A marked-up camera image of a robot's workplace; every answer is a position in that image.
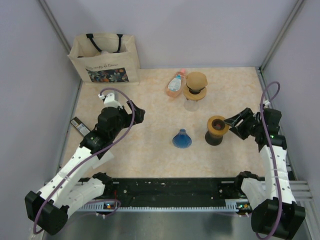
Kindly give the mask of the brown paper coffee filter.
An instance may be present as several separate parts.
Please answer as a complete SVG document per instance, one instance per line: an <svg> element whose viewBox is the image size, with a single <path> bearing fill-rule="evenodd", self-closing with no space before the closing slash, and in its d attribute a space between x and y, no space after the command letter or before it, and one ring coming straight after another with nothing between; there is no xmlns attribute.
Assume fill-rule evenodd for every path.
<svg viewBox="0 0 320 240"><path fill-rule="evenodd" d="M186 85L192 91L201 91L208 85L208 80L202 72L190 72L186 76Z"/></svg>

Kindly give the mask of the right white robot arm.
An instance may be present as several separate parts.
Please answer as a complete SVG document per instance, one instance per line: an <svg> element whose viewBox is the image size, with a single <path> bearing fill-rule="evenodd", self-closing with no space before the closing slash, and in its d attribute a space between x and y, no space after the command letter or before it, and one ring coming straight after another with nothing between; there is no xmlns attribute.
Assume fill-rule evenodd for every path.
<svg viewBox="0 0 320 240"><path fill-rule="evenodd" d="M241 172L233 185L239 198L247 197L252 208L251 227L256 234L291 240L306 217L305 208L297 205L286 166L287 142L279 134L282 113L264 108L253 113L245 108L224 120L230 131L242 140L254 137L263 160L264 182L257 175Z"/></svg>

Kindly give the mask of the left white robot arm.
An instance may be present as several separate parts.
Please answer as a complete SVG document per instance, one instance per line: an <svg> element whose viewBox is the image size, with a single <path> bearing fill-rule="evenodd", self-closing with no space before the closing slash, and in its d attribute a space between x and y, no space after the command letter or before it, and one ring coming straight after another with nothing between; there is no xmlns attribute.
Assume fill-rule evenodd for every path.
<svg viewBox="0 0 320 240"><path fill-rule="evenodd" d="M76 184L89 168L99 167L113 157L108 151L125 137L124 134L118 137L122 130L129 132L132 126L144 121L144 109L128 99L126 103L132 113L127 113L114 92L116 89L98 95L104 108L67 164L41 189L25 196L27 216L33 221L35 235L42 231L57 234L78 209L97 197L106 199L113 194L114 187L105 173L96 174L80 187Z"/></svg>

